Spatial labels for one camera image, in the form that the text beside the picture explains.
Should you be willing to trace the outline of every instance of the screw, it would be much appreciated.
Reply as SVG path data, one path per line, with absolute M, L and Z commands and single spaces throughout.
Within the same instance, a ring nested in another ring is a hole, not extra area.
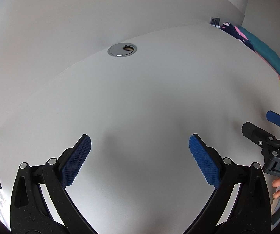
M 256 168 L 256 169 L 259 169 L 260 168 L 260 165 L 258 163 L 254 163 L 253 166 Z
M 20 165 L 20 168 L 21 168 L 21 169 L 24 169 L 26 166 L 27 166 L 27 163 L 22 163 L 22 164 Z
M 229 158 L 225 158 L 225 159 L 223 159 L 223 162 L 224 162 L 225 164 L 231 164 L 231 163 L 232 163 L 232 160 L 229 159 Z
M 56 159 L 49 159 L 48 164 L 49 165 L 54 165 L 57 162 Z

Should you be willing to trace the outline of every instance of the textured rubber pad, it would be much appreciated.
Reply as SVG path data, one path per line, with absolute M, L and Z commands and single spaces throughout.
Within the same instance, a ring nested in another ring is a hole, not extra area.
M 280 115 L 279 114 L 277 114 L 273 111 L 268 111 L 266 117 L 267 117 L 268 121 L 270 121 L 280 127 Z
M 219 168 L 195 135 L 190 137 L 189 147 L 207 183 L 217 189 L 220 183 Z
M 86 136 L 61 168 L 60 182 L 63 188 L 73 184 L 76 175 L 87 158 L 90 150 L 91 139 L 89 136 Z

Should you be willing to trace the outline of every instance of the blue gripper pad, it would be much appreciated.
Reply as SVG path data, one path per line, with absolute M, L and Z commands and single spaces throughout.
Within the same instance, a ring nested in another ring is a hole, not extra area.
M 79 140 L 79 144 L 74 146 L 75 148 L 73 148 L 71 156 L 61 168 L 60 183 L 63 189 L 73 184 L 77 173 L 91 150 L 90 137 L 85 135 L 85 137 L 81 139 L 82 140 Z
M 196 135 L 190 137 L 189 147 L 207 183 L 217 189 L 220 183 L 219 168 Z
M 267 117 L 268 121 L 270 121 L 280 127 L 280 115 L 279 114 L 277 114 L 273 111 L 268 111 L 266 117 Z

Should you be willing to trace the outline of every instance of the hand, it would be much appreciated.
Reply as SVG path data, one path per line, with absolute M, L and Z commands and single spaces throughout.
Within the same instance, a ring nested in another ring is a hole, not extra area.
M 273 180 L 272 182 L 272 186 L 273 187 L 279 187 L 280 186 L 280 178 Z M 278 190 L 277 192 L 273 193 L 273 198 L 276 199 L 280 197 L 280 190 Z

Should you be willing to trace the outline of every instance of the black plastic bracket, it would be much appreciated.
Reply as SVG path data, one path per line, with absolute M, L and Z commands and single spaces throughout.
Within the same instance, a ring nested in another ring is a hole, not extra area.
M 280 177 L 280 140 L 250 122 L 243 124 L 242 133 L 262 148 L 261 154 L 264 156 L 263 171 Z
M 73 148 L 66 149 L 58 159 L 49 159 L 45 165 L 22 163 L 16 175 L 10 205 L 10 225 L 14 234 L 97 234 L 76 208 L 61 186 L 59 167 L 72 157 L 83 135 Z M 55 222 L 48 210 L 40 184 L 45 184 L 50 198 L 64 225 Z
M 213 159 L 220 157 L 214 148 L 200 143 Z M 220 157 L 221 182 L 206 205 L 184 234 L 270 233 L 271 208 L 267 184 L 258 163 L 251 166 L 236 165 L 231 159 Z M 234 185 L 240 189 L 227 221 L 217 225 L 230 199 Z

